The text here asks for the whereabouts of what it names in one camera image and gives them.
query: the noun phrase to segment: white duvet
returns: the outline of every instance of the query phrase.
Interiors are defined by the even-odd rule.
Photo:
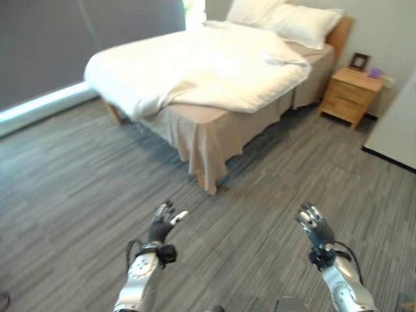
[[[207,22],[94,55],[85,80],[132,120],[171,103],[255,112],[307,79],[310,65],[272,31]]]

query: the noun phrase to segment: headboard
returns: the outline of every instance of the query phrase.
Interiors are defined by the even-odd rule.
[[[327,35],[326,43],[333,46],[335,50],[335,60],[337,60],[339,55],[343,52],[345,43],[348,40],[348,35],[350,34],[354,22],[355,19],[344,16],[332,32]]]

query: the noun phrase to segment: gray carpet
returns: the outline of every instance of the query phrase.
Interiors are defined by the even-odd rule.
[[[355,249],[380,311],[394,311],[400,293],[416,293],[415,175],[360,150],[372,122],[351,131],[315,109],[252,140],[216,196],[162,139],[114,125],[98,101],[3,139],[0,291],[10,312],[111,311],[125,244],[144,237],[167,198],[191,214],[170,236],[179,261],[156,311],[272,311],[283,294],[333,311],[293,220],[307,200]]]

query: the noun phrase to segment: wooden nightstand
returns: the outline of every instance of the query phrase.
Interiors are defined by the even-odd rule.
[[[343,68],[332,76],[318,113],[346,120],[355,129],[383,85],[382,78],[370,78],[362,71]]]

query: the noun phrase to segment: window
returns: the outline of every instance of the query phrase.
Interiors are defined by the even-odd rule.
[[[187,30],[194,30],[202,27],[207,20],[205,13],[205,0],[183,0]]]

